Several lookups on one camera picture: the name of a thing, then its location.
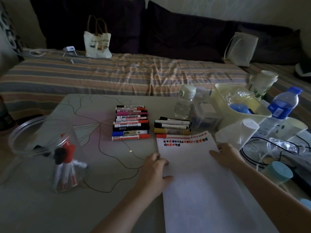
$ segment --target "blue marker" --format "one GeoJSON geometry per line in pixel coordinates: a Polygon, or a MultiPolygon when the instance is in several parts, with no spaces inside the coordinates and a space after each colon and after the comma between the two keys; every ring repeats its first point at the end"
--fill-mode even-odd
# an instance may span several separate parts
{"type": "Polygon", "coordinates": [[[112,132],[112,136],[127,136],[127,135],[140,135],[140,134],[149,134],[149,130],[112,132]]]}

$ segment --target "white drawstring bag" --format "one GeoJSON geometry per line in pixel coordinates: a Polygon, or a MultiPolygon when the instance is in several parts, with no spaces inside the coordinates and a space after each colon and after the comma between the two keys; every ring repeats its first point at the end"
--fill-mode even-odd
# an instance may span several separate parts
{"type": "Polygon", "coordinates": [[[258,37],[247,33],[235,32],[231,40],[232,43],[229,48],[227,57],[226,53],[230,42],[226,48],[224,59],[230,60],[236,66],[248,67],[255,52],[258,37]]]}
{"type": "Polygon", "coordinates": [[[87,21],[87,28],[84,31],[84,44],[85,44],[85,51],[86,57],[90,58],[111,58],[112,54],[109,50],[109,42],[111,38],[111,34],[108,33],[107,25],[103,19],[96,19],[95,24],[95,34],[90,33],[90,19],[93,15],[89,16],[87,21]],[[101,20],[105,24],[105,32],[101,30],[98,20],[101,20]]]}

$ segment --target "striped bedsheet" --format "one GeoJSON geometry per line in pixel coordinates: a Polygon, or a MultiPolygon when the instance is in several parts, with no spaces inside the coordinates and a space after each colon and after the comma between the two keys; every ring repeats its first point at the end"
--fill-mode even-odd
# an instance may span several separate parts
{"type": "Polygon", "coordinates": [[[67,94],[177,96],[183,84],[211,90],[216,83],[246,85],[251,78],[237,66],[213,62],[113,54],[71,57],[71,64],[62,55],[54,50],[29,57],[0,78],[1,96],[14,119],[50,114],[67,94]]]}
{"type": "Polygon", "coordinates": [[[249,67],[242,67],[251,75],[258,74],[261,70],[269,70],[277,73],[278,80],[268,90],[266,94],[267,101],[271,102],[278,94],[285,92],[291,86],[303,89],[299,98],[298,106],[290,114],[290,117],[303,121],[311,128],[311,84],[294,77],[295,66],[269,65],[262,63],[251,63],[249,67]]]}

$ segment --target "white wall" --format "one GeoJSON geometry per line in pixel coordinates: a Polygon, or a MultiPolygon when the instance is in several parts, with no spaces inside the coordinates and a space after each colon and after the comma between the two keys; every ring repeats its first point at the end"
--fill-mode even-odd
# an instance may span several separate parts
{"type": "MultiPolygon", "coordinates": [[[[300,28],[304,49],[311,55],[311,0],[152,1],[178,13],[300,28]]],[[[4,0],[4,2],[23,41],[31,48],[44,47],[45,39],[29,0],[4,0]]]]}
{"type": "Polygon", "coordinates": [[[5,32],[0,28],[0,77],[18,62],[18,57],[11,48],[5,32]]]}

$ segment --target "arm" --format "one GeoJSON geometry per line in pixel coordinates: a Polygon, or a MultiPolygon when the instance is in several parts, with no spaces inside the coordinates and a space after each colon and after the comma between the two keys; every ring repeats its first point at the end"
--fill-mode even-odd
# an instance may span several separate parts
{"type": "Polygon", "coordinates": [[[311,211],[249,166],[230,144],[220,144],[220,152],[210,151],[218,163],[239,177],[280,233],[307,232],[311,211]]]}
{"type": "Polygon", "coordinates": [[[162,177],[166,159],[158,153],[146,157],[136,185],[120,203],[91,231],[91,233],[127,233],[132,230],[136,221],[173,180],[172,176],[162,177]]]}

